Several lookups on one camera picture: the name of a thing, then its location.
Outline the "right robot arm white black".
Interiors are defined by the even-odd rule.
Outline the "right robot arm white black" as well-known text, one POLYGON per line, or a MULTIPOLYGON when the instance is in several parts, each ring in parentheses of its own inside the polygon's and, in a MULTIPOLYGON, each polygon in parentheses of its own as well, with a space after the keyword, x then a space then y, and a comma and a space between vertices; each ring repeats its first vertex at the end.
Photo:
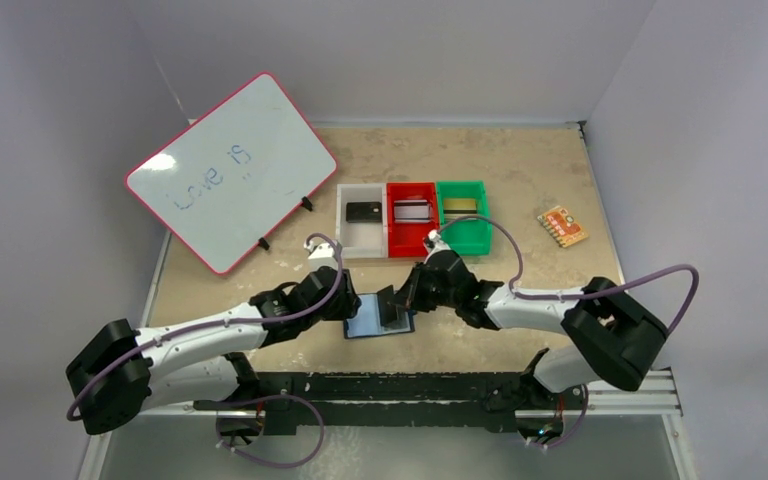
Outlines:
POLYGON ((451 308, 477 329, 531 329, 563 334, 571 343, 538 354, 521 381, 524 399, 544 407, 572 386, 601 380, 636 391, 668 338, 667 326, 614 284, 594 277, 585 286, 550 293, 480 280, 452 250, 415 264, 394 304, 416 312, 451 308))

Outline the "green plastic bin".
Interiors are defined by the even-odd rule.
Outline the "green plastic bin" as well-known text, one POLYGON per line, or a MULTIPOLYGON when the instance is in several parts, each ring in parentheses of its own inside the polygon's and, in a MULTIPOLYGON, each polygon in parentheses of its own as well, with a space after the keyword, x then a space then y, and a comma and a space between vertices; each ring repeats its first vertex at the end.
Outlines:
MULTIPOLYGON (((443 223, 443 199, 445 197, 475 198, 478 213, 490 217, 486 188, 482 181, 441 181, 436 183, 436 194, 440 225, 443 223)), ((465 219, 456 222, 442 231, 443 240, 462 256, 483 256, 491 251, 493 227, 477 219, 465 219)))

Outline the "white plastic bin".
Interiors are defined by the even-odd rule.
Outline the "white plastic bin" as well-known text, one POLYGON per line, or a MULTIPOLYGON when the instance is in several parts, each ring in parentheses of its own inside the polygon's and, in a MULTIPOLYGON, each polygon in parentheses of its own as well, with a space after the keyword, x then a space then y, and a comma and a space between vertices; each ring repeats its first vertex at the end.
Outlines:
POLYGON ((338 184, 336 194, 336 236, 343 247, 346 259, 379 259, 388 256, 386 210, 386 185, 384 183, 338 184), (344 220, 347 202, 380 201, 382 223, 347 223, 344 220))

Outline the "blue leather card holder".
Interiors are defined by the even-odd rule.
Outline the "blue leather card holder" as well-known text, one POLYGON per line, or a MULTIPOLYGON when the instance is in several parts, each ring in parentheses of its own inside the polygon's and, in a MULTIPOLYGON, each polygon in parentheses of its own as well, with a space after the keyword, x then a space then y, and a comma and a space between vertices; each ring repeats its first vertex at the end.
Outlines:
POLYGON ((345 339, 377 338, 415 331, 412 311, 396 310, 394 316, 388 314, 389 320, 385 321, 385 313, 379 307, 377 294, 360 294, 359 299, 360 307, 356 315, 343 321, 345 339))

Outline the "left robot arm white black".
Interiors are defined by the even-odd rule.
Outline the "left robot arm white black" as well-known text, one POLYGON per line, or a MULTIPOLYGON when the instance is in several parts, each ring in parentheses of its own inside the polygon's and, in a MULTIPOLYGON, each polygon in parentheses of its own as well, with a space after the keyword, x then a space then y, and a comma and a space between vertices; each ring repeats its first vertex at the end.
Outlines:
POLYGON ((321 267, 181 324, 135 329, 111 321, 65 369, 74 395, 66 417, 100 435, 171 403, 224 400, 247 408, 258 382, 244 373, 242 352, 294 340, 320 321, 349 319, 361 305, 348 270, 321 267))

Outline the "red plastic bin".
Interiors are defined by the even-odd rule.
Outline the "red plastic bin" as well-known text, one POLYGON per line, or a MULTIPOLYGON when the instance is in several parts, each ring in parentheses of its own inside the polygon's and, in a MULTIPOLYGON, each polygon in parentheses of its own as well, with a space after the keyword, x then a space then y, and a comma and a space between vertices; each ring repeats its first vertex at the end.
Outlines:
POLYGON ((386 184, 388 214, 387 247, 390 258, 422 257, 426 255, 424 237, 440 226, 436 186, 430 182, 401 182, 386 184), (396 201, 426 201, 432 209, 428 223, 395 223, 393 203, 396 201))

